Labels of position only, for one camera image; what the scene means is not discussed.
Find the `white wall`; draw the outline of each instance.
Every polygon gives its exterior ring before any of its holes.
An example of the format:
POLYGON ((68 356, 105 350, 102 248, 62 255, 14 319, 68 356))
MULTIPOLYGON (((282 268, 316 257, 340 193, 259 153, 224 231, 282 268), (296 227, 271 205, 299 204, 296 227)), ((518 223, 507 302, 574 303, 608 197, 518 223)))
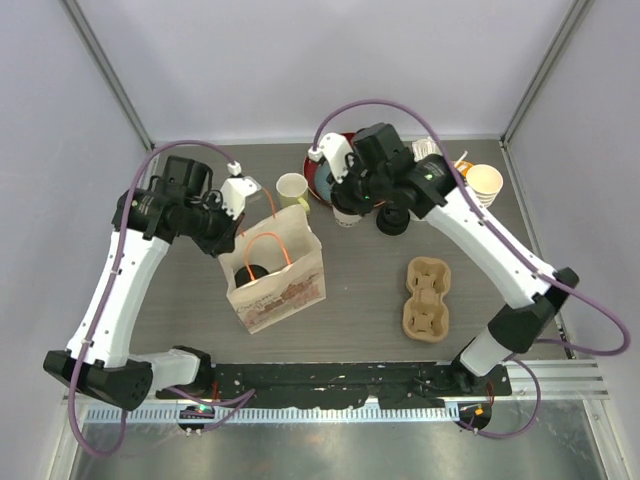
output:
MULTIPOLYGON (((638 18, 637 1, 594 2, 512 145, 544 254, 574 267, 581 288, 634 335, 628 353, 598 360, 624 422, 629 460, 640 451, 638 18)), ((616 328, 580 302, 565 312, 577 342, 620 344, 616 328)))
POLYGON ((498 136, 572 0, 80 3, 154 139, 233 142, 306 140, 367 97, 410 104, 445 135, 498 136))
POLYGON ((143 150, 62 7, 0 15, 0 476, 38 478, 62 387, 42 370, 87 308, 143 150))

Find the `robotic arm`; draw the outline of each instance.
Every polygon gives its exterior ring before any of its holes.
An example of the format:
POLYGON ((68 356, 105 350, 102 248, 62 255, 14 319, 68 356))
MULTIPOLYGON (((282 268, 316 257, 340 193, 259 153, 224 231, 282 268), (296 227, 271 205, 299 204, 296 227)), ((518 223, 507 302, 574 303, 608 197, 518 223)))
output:
MULTIPOLYGON (((164 353, 131 355, 129 344, 149 283, 177 236, 190 237, 213 257, 233 251, 245 201, 260 186, 241 175, 239 164, 231 165, 229 173, 222 188, 212 190, 213 172, 208 166, 170 156, 162 176, 153 177, 149 189, 136 189, 118 280, 84 359, 78 391, 131 411, 149 391, 180 385, 199 394, 211 385, 208 354, 179 346, 164 353), (208 188, 202 193, 205 182, 208 188)), ((111 274, 125 197, 126 193, 118 201, 107 262, 89 308, 66 350, 50 351, 44 361, 44 369, 66 385, 111 274)))
MULTIPOLYGON (((491 279, 506 305, 453 362, 454 378, 463 391, 483 382, 498 363, 525 353, 562 307, 567 294, 532 275, 469 208, 442 156, 414 158, 392 125, 379 123, 359 131, 349 142, 326 134, 309 157, 330 165, 331 200, 338 223, 352 226, 385 202, 377 223, 385 233, 406 229, 409 212, 450 237, 491 279)), ((475 200, 473 191, 467 191, 475 200)), ((484 219, 495 225, 539 273, 575 287, 578 276, 570 268, 556 270, 518 242, 482 207, 484 219)))

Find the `purple cable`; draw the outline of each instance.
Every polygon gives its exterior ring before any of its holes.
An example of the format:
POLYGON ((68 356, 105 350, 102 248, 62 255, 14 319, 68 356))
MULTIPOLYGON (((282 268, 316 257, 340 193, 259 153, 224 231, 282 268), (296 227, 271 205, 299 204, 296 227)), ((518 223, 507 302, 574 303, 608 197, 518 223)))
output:
POLYGON ((540 389, 540 382, 538 381, 538 378, 536 377, 535 373, 533 373, 533 371, 524 362, 521 362, 520 360, 516 360, 515 358, 512 360, 527 371, 527 373, 531 376, 531 380, 533 380, 533 385, 536 387, 536 403, 533 407, 533 412, 531 412, 531 418, 529 418, 529 421, 527 422, 527 424, 524 427, 522 427, 520 430, 516 430, 515 432, 509 432, 509 433, 485 432, 484 430, 478 430, 476 432, 476 430, 472 426, 473 418, 469 423, 464 423, 462 420, 460 420, 458 423, 462 425, 464 428, 466 428, 467 430, 469 430, 470 432, 477 433, 481 437, 486 437, 486 438, 496 438, 496 439, 513 438, 529 430, 535 423, 536 417, 538 416, 538 410, 540 410, 540 402, 542 401, 542 390, 540 389))
POLYGON ((191 400, 192 402, 199 403, 200 405, 204 405, 206 407, 227 407, 229 405, 235 405, 236 403, 243 401, 245 398, 251 398, 253 396, 253 394, 256 393, 256 391, 252 389, 252 390, 249 390, 249 391, 243 393, 242 395, 240 395, 239 397, 236 397, 236 398, 234 398, 232 400, 221 400, 221 401, 212 400, 211 402, 207 402, 205 400, 202 400, 201 398, 193 397, 193 396, 189 395, 188 393, 177 389, 176 387, 169 387, 169 388, 167 388, 165 390, 169 390, 170 392, 176 393, 176 394, 180 395, 181 397, 186 398, 187 400, 191 400))
MULTIPOLYGON (((186 395, 184 392, 178 390, 178 389, 174 389, 171 388, 171 391, 174 391, 174 393, 178 393, 180 395, 186 395)), ((225 400, 224 402, 212 402, 214 403, 216 406, 220 407, 222 406, 222 404, 224 403, 225 405, 229 405, 231 402, 236 402, 237 400, 241 400, 241 402, 233 409, 231 410, 227 415, 225 415, 224 417, 222 417, 220 419, 220 421, 213 423, 207 427, 205 427, 201 433, 203 432, 210 432, 211 430, 215 430, 216 428, 224 425, 225 423, 227 423, 229 421, 229 419, 231 417, 233 417, 238 410, 240 410, 241 408, 244 408, 244 406, 249 402, 249 400, 251 400, 251 397, 253 396, 253 394, 256 393, 255 390, 249 390, 248 392, 244 393, 243 395, 239 396, 238 398, 234 399, 234 400, 225 400)), ((195 399, 198 403, 202 403, 203 405, 209 405, 207 402, 202 402, 201 399, 196 398, 195 399)), ((189 415, 193 415, 193 416, 198 416, 198 417, 203 417, 203 418, 215 418, 213 414, 210 413, 200 413, 200 412, 189 412, 189 415)), ((147 450, 145 450, 144 452, 138 452, 138 453, 123 453, 122 455, 120 455, 120 457, 122 458, 127 458, 127 459, 131 459, 131 458, 138 458, 138 457, 142 457, 144 455, 147 455, 148 453, 150 453, 152 450, 155 450, 156 448, 158 448, 160 445, 164 445, 165 443, 167 443, 169 440, 172 440, 175 437, 180 436, 180 434, 182 433, 182 431, 178 431, 172 435, 168 435, 167 437, 158 440, 156 443, 154 443, 153 445, 151 445, 147 450)))
POLYGON ((447 167, 449 168, 449 170, 453 174, 453 178, 455 179, 456 184, 458 185, 458 188, 460 189, 460 192, 462 193, 462 196, 464 197, 464 199, 466 200, 467 204, 469 205, 469 208, 471 208, 471 210, 478 216, 478 218, 484 222, 484 224, 487 226, 487 228, 489 230, 491 230, 491 232, 498 238, 498 240, 500 240, 500 242, 518 260, 520 260, 529 269, 529 271, 531 271, 531 273, 533 273, 535 275, 538 275, 542 280, 544 280, 545 282, 549 283, 550 285, 553 285, 554 287, 556 287, 556 288, 568 293, 569 295, 573 295, 574 297, 582 300, 587 305, 595 308, 596 310, 598 310, 599 312, 604 314, 606 317, 608 317, 620 329, 620 332, 622 333, 622 344, 620 345, 620 347, 615 348, 613 350, 595 350, 593 348, 582 347, 582 346, 579 346, 579 345, 573 345, 572 343, 569 343, 569 342, 563 342, 562 340, 555 340, 555 339, 550 339, 550 338, 539 339, 537 341, 537 343, 552 343, 552 344, 555 344, 555 345, 560 345, 560 346, 565 347, 565 348, 570 348, 570 349, 577 350, 577 351, 582 352, 582 353, 588 353, 590 355, 596 355, 596 356, 614 356, 614 355, 619 355, 619 354, 623 353, 624 351, 626 351, 629 348, 629 345, 631 344, 631 334, 629 333, 629 330, 627 329, 626 325, 622 322, 622 320, 615 313, 613 313, 611 310, 609 310, 604 305, 601 305, 598 301, 596 301, 596 300, 588 297, 587 295, 583 294, 582 292, 579 292, 578 290, 575 290, 575 289, 573 289, 571 287, 568 287, 567 285, 557 281, 555 278, 549 277, 549 276, 544 275, 542 273, 538 273, 536 267, 529 261, 529 259, 526 256, 524 256, 522 253, 520 253, 518 251, 518 249, 516 247, 514 247, 511 244, 511 242, 502 234, 502 232, 500 232, 500 230, 498 230, 491 222, 488 222, 488 221, 484 220, 484 215, 482 214, 482 210, 475 204, 475 202, 471 198, 471 195, 469 194, 469 192, 465 188, 464 181, 462 180, 462 178, 458 174, 458 171, 453 166, 453 162, 451 161, 451 158, 449 157, 449 154, 447 153, 447 149, 445 148, 444 144, 442 143, 442 140, 440 140, 440 137, 438 136, 438 134, 433 130, 433 128, 431 128, 431 125, 429 125, 429 123, 424 118, 422 118, 422 116, 420 116, 413 109, 411 109, 409 107, 405 107, 404 105, 402 105, 400 103, 397 103, 397 102, 392 102, 392 101, 389 101, 389 100, 379 100, 379 99, 360 100, 360 101, 357 101, 357 102, 349 103, 349 104, 337 109, 336 111, 332 112, 331 114, 329 114, 329 116, 327 118, 324 119, 324 121, 318 127, 318 130, 316 131, 316 134, 315 134, 315 136, 313 138, 313 148, 317 148, 318 147, 318 142, 320 141, 320 135, 322 135, 322 131, 324 130, 324 128, 327 126, 327 124, 334 117, 338 116, 342 112, 346 112, 347 110, 350 110, 350 109, 355 108, 355 107, 360 107, 360 106, 363 106, 363 105, 384 105, 384 106, 387 106, 387 107, 396 108, 396 109, 401 110, 401 111, 409 114, 410 116, 412 116, 420 125, 422 125, 422 127, 424 127, 424 129, 429 133, 431 138, 433 138, 433 141, 436 143, 436 145, 438 146, 438 148, 442 152, 442 156, 446 160, 447 167))
POLYGON ((69 411, 69 424, 71 426, 71 431, 73 432, 73 436, 76 437, 78 444, 87 453, 97 458, 107 458, 118 451, 118 449, 122 445, 122 442, 124 441, 124 432, 125 432, 127 415, 125 411, 122 412, 122 419, 120 421, 120 426, 121 426, 120 435, 118 437, 116 444, 111 449, 107 451, 99 451, 94 449, 91 445, 89 445, 87 440, 83 437, 82 432, 80 431, 80 427, 78 425, 78 419, 76 417, 76 388, 78 386, 78 380, 80 378, 80 368, 82 367, 84 359, 87 356, 89 345, 91 344, 93 335, 95 334, 98 328, 98 323, 100 322, 100 317, 102 315, 102 312, 104 311, 107 301, 109 300, 109 295, 111 294, 111 290, 113 289, 113 284, 117 277, 116 272, 118 272, 118 270, 120 269, 120 262, 122 260, 122 253, 124 251, 124 241, 127 236, 127 223, 129 220, 129 211, 131 210, 131 201, 133 200, 133 194, 138 185, 138 182, 142 178, 142 175, 144 174, 144 172, 149 167, 149 164, 151 163, 151 161, 157 155, 159 155, 160 153, 166 150, 169 150, 170 148, 178 147, 181 145, 198 145, 201 147, 207 147, 221 154, 223 157, 225 157, 228 160, 230 164, 236 163, 235 160, 228 153, 226 153, 224 150, 222 150, 217 145, 214 145, 213 143, 203 142, 200 140, 180 140, 177 142, 169 142, 150 152, 145 158, 145 160, 142 162, 142 165, 140 165, 140 168, 138 168, 138 171, 133 177, 133 181, 131 182, 131 185, 129 186, 129 191, 127 192, 127 197, 124 201, 124 211, 122 212, 122 222, 120 223, 120 238, 118 240, 118 248, 116 249, 115 258, 113 259, 113 265, 111 267, 111 275, 107 280, 107 285, 104 289, 104 292, 102 293, 102 297, 100 297, 98 308, 96 308, 96 312, 93 315, 93 319, 89 324, 89 329, 87 330, 87 336, 85 337, 82 347, 80 348, 78 358, 76 359, 76 364, 73 368, 73 372, 71 373, 71 381, 69 383, 68 411, 69 411))

